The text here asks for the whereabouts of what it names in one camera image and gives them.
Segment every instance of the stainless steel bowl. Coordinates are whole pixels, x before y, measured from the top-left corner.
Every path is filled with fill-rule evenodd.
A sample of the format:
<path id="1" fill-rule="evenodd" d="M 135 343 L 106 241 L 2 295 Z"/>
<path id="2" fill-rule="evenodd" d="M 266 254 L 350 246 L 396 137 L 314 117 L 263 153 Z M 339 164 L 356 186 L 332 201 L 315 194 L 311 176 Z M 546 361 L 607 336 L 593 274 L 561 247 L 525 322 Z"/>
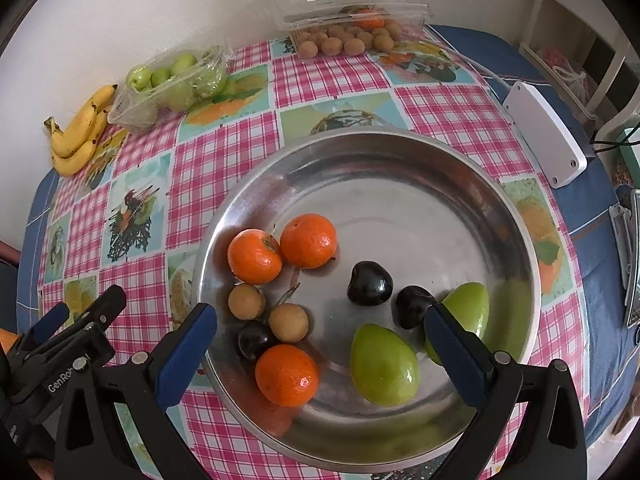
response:
<path id="1" fill-rule="evenodd" d="M 336 226 L 339 254 L 303 271 L 292 301 L 306 307 L 302 343 L 321 367 L 316 396 L 298 410 L 270 404 L 252 367 L 236 351 L 241 322 L 226 307 L 234 277 L 226 248 L 245 228 L 273 229 L 305 212 Z M 216 307 L 218 333 L 206 355 L 215 391 L 240 423 L 267 446 L 300 462 L 343 472 L 416 465 L 450 449 L 472 410 L 443 368 L 424 353 L 419 330 L 402 330 L 390 301 L 358 307 L 346 296 L 351 268 L 375 260 L 397 292 L 421 285 L 442 298 L 461 283 L 484 283 L 490 314 L 484 342 L 526 362 L 540 316 L 538 264 L 526 227 L 490 176 L 429 137 L 392 128 L 348 128 L 311 136 L 271 155 L 242 179 L 216 211 L 194 270 L 194 302 Z M 284 267 L 264 287 L 270 304 L 289 288 Z M 410 402 L 381 408 L 356 392 L 350 345 L 367 322 L 398 332 L 418 354 L 420 389 Z"/>

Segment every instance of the banana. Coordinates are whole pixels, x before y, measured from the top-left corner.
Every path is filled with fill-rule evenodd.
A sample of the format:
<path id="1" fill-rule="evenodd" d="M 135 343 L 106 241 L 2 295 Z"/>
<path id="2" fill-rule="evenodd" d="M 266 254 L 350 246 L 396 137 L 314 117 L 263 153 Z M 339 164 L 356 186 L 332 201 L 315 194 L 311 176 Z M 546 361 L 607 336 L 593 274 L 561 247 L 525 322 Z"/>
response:
<path id="1" fill-rule="evenodd" d="M 59 134 L 62 134 L 62 130 L 60 129 L 60 126 L 58 126 L 56 124 L 56 121 L 54 120 L 53 117 L 49 117 L 44 121 L 44 125 L 47 129 L 47 131 L 49 132 L 49 135 L 53 135 L 53 132 L 58 132 Z"/>
<path id="2" fill-rule="evenodd" d="M 51 149 L 57 156 L 68 158 L 87 139 L 90 137 L 97 139 L 100 136 L 106 126 L 106 115 L 102 118 L 100 117 L 102 115 L 100 112 L 110 108 L 109 102 L 113 98 L 117 87 L 118 85 L 104 85 L 98 88 L 80 108 L 64 132 L 60 130 L 53 118 L 45 121 L 45 126 L 51 133 Z"/>
<path id="3" fill-rule="evenodd" d="M 62 176 L 72 176 L 84 168 L 84 165 L 91 159 L 95 152 L 97 141 L 88 140 L 78 148 L 78 150 L 69 158 L 57 156 L 54 151 L 51 152 L 51 163 L 56 171 Z"/>
<path id="4" fill-rule="evenodd" d="M 118 85 L 105 85 L 98 88 L 86 104 L 94 104 L 96 109 L 102 110 L 111 101 Z"/>
<path id="5" fill-rule="evenodd" d="M 109 112 L 106 110 L 106 108 L 104 110 L 101 110 L 98 112 L 98 116 L 95 119 L 95 124 L 94 127 L 91 130 L 91 133 L 89 134 L 89 137 L 87 137 L 87 140 L 94 140 L 94 141 L 98 141 L 98 139 L 100 139 L 100 136 L 102 135 L 104 129 L 107 127 L 107 114 Z"/>
<path id="6" fill-rule="evenodd" d="M 51 149 L 57 156 L 71 156 L 87 140 L 95 124 L 96 105 L 88 102 L 71 120 L 63 133 L 54 131 L 51 134 Z"/>

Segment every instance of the metal bowl rim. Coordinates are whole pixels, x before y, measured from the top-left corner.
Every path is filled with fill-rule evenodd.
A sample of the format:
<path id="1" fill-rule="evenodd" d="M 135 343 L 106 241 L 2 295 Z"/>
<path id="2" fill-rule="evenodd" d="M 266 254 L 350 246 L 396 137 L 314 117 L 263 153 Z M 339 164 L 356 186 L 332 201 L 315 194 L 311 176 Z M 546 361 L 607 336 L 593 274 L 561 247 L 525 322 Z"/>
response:
<path id="1" fill-rule="evenodd" d="M 267 158 L 264 159 L 258 166 L 253 168 L 250 172 L 248 172 L 242 179 L 234 186 L 232 190 L 225 196 L 225 199 L 222 201 L 220 206 L 216 209 L 213 218 L 211 219 L 209 226 L 202 238 L 202 242 L 200 243 L 200 247 L 198 248 L 198 253 L 196 256 L 196 261 L 193 267 L 193 281 L 197 283 L 197 286 L 193 288 L 191 292 L 191 304 L 195 305 L 202 300 L 202 291 L 201 284 L 204 281 L 204 272 L 206 268 L 207 259 L 211 250 L 211 243 L 213 240 L 213 235 L 215 233 L 216 227 L 220 222 L 220 219 L 224 215 L 226 208 L 229 206 L 233 200 L 236 199 L 246 188 L 247 183 L 252 182 L 258 177 L 260 174 L 264 173 L 265 170 L 270 168 L 274 163 L 286 158 L 290 153 L 296 152 L 298 150 L 302 150 L 309 146 L 312 146 L 316 142 L 320 140 L 326 141 L 327 139 L 336 139 L 344 136 L 352 136 L 352 135 L 362 135 L 362 134 L 380 134 L 380 135 L 388 135 L 388 136 L 396 136 L 396 137 L 404 137 L 406 139 L 416 140 L 418 142 L 423 142 L 428 144 L 438 150 L 441 150 L 447 155 L 452 156 L 462 164 L 465 164 L 472 170 L 478 174 L 482 178 L 485 184 L 491 188 L 493 192 L 496 193 L 502 203 L 508 209 L 511 218 L 515 222 L 518 227 L 518 231 L 524 241 L 524 245 L 527 250 L 527 254 L 529 256 L 529 265 L 532 273 L 532 319 L 529 327 L 529 331 L 527 332 L 527 338 L 524 345 L 524 350 L 522 355 L 517 359 L 518 362 L 526 363 L 529 361 L 531 353 L 533 352 L 533 346 L 536 342 L 536 335 L 538 333 L 538 325 L 540 323 L 540 309 L 541 309 L 541 285 L 540 285 L 540 272 L 538 270 L 538 260 L 536 257 L 536 253 L 533 247 L 533 241 L 530 238 L 529 231 L 527 231 L 527 227 L 524 223 L 524 220 L 520 216 L 520 213 L 516 209 L 516 206 L 513 204 L 511 199 L 502 189 L 502 187 L 476 162 L 474 162 L 471 158 L 457 150 L 450 147 L 448 144 L 444 142 L 440 142 L 439 140 L 433 139 L 428 136 L 424 136 L 421 134 L 416 134 L 414 132 L 408 130 L 401 130 L 398 128 L 394 128 L 392 126 L 385 127 L 376 127 L 376 126 L 366 126 L 361 128 L 339 128 L 336 130 L 331 130 L 328 132 L 323 132 L 321 134 L 309 137 L 303 137 L 302 139 L 298 139 L 295 142 L 292 142 L 289 146 L 284 146 L 280 150 L 275 153 L 272 153 Z M 220 397 L 226 409 L 228 409 L 231 414 L 240 422 L 240 424 L 251 433 L 253 436 L 258 438 L 263 444 L 271 447 L 271 449 L 276 450 L 277 452 L 282 453 L 288 458 L 292 458 L 293 460 L 297 460 L 298 462 L 302 462 L 309 466 L 314 466 L 317 468 L 328 469 L 334 472 L 343 472 L 343 473 L 380 473 L 380 472 L 388 472 L 397 469 L 407 468 L 411 466 L 416 466 L 421 463 L 424 463 L 428 460 L 436 458 L 444 452 L 451 450 L 460 435 L 452 438 L 448 442 L 444 443 L 442 446 L 437 447 L 431 451 L 426 453 L 422 453 L 420 455 L 404 458 L 402 460 L 396 460 L 394 462 L 383 462 L 383 463 L 371 463 L 371 464 L 349 464 L 349 463 L 338 463 L 332 462 L 329 460 L 324 460 L 321 458 L 316 458 L 310 456 L 308 454 L 301 453 L 292 447 L 283 444 L 277 438 L 271 436 L 269 433 L 263 431 L 260 427 L 256 426 L 253 421 L 248 418 L 244 412 L 236 405 L 236 402 L 233 400 L 232 396 L 225 389 L 224 385 L 220 381 L 220 378 L 216 374 L 214 370 L 212 360 L 209 354 L 209 350 L 205 354 L 203 366 L 205 369 L 205 373 L 209 378 L 209 381 L 212 384 L 212 387 L 215 393 Z"/>

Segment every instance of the tablecloth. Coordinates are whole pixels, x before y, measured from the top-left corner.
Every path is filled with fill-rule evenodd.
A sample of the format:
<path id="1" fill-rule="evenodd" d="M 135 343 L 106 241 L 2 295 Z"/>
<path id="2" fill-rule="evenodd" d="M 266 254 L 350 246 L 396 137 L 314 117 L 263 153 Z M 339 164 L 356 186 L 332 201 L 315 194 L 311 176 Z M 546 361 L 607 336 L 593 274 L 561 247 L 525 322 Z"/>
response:
<path id="1" fill-rule="evenodd" d="M 198 244 L 244 174 L 301 136 L 391 124 L 445 142 L 484 167 L 513 200 L 534 243 L 545 242 L 538 254 L 542 312 L 529 362 L 564 359 L 586 412 L 588 328 L 575 250 L 539 165 L 472 67 L 417 43 L 389 54 L 301 62 L 282 38 L 239 50 L 230 71 L 233 95 L 187 115 L 165 111 L 144 135 L 111 125 L 87 167 L 60 180 L 40 263 L 40 315 L 66 301 L 77 317 L 117 283 L 128 304 L 107 332 L 113 362 L 151 350 L 184 317 Z M 521 405 L 514 409 L 484 478 L 504 461 L 523 412 Z M 142 471 L 157 477 L 130 415 L 122 407 L 119 413 Z M 424 478 L 435 467 L 371 476 L 299 464 L 245 431 L 202 370 L 168 413 L 217 479 L 396 480 Z"/>

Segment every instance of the black cable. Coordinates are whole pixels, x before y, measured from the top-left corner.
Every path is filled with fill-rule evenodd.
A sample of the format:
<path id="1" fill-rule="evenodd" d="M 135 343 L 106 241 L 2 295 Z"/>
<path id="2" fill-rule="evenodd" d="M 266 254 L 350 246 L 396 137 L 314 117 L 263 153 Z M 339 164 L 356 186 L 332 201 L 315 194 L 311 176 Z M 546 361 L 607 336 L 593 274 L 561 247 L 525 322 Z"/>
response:
<path id="1" fill-rule="evenodd" d="M 604 144 L 606 146 L 608 146 L 608 148 L 602 148 L 600 150 L 593 150 L 593 153 L 602 153 L 602 152 L 609 152 L 610 150 L 615 150 L 616 148 L 619 148 L 620 146 L 637 146 L 638 144 L 640 144 L 640 140 L 634 140 L 633 142 L 627 142 L 629 140 L 629 138 L 636 133 L 636 131 L 638 131 L 638 129 L 640 128 L 640 121 L 638 121 L 638 124 L 636 124 L 636 126 L 634 126 L 631 131 L 626 134 L 625 138 L 622 140 L 616 140 L 616 141 L 612 141 L 612 140 L 593 140 L 597 134 L 597 132 L 595 132 L 592 136 L 591 139 L 589 140 L 590 144 Z"/>

